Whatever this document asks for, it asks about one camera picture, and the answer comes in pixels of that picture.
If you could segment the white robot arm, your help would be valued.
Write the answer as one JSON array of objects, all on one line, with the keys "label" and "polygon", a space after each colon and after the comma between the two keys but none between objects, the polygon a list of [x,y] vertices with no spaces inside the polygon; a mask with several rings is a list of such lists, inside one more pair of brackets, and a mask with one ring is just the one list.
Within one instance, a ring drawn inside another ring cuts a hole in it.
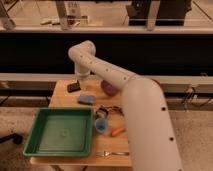
[{"label": "white robot arm", "polygon": [[184,171],[159,83],[101,60],[95,53],[90,41],[68,50],[79,79],[95,73],[121,91],[133,171]]}]

